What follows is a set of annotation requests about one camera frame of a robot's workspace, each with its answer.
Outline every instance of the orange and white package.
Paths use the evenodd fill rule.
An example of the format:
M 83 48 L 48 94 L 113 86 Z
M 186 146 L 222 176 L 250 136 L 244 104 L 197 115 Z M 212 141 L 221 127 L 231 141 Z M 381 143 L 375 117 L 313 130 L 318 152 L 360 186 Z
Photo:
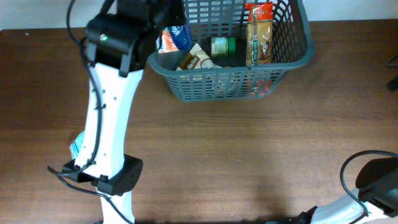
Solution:
M 167 52 L 174 52 L 178 51 L 177 46 L 175 45 L 172 36 L 170 35 L 169 30 L 166 28 L 162 32 L 162 41 L 161 41 L 162 46 L 160 46 L 160 39 L 158 38 L 156 40 L 156 47 L 158 49 L 158 53 L 167 53 Z

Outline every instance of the basket rim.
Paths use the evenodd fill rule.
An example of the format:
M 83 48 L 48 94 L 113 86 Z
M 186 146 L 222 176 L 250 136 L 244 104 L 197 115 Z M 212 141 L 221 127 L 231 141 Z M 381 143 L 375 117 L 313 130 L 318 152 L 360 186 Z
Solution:
M 147 61 L 152 69 L 159 73 L 160 75 L 166 77 L 179 77 L 181 75 L 209 75 L 214 73 L 238 73 L 238 72 L 260 72 L 269 70 L 292 70 L 295 68 L 300 68 L 308 64 L 315 54 L 315 44 L 312 39 L 310 23 L 308 21 L 307 13 L 305 12 L 304 4 L 302 0 L 296 0 L 297 9 L 301 17 L 301 24 L 303 26 L 304 37 L 307 41 L 307 50 L 302 58 L 295 62 L 290 63 L 269 63 L 265 65 L 258 66 L 248 66 L 248 67 L 233 67 L 233 68 L 200 68 L 193 70 L 181 70 L 173 71 L 167 70 L 159 65 L 156 61 L 156 52 L 151 54 Z

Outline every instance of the pasta package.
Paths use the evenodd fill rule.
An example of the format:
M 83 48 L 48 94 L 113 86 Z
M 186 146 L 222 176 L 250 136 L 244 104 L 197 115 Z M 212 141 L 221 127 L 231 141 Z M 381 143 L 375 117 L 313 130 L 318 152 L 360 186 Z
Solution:
M 274 3 L 245 3 L 249 10 L 246 66 L 272 63 L 272 7 Z

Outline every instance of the blue package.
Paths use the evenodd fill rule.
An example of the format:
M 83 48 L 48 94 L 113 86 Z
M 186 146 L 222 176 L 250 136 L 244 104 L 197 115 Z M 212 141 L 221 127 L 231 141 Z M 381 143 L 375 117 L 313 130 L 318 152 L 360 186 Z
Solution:
M 191 28 L 189 27 L 189 22 L 186 16 L 185 21 L 186 23 L 184 26 L 168 27 L 174 44 L 179 50 L 190 50 L 192 45 Z

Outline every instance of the plastic basket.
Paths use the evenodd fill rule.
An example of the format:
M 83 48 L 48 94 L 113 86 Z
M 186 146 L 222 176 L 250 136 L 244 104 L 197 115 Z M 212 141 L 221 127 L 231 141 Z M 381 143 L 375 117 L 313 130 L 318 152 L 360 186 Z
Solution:
M 185 0 L 185 12 L 195 42 L 207 37 L 246 38 L 249 11 L 245 2 L 261 0 Z M 302 0 L 274 2 L 272 63 L 250 67 L 201 68 L 175 71 L 186 51 L 153 53 L 148 62 L 163 75 L 174 95 L 182 101 L 263 98 L 284 79 L 289 70 L 309 63 L 314 44 Z

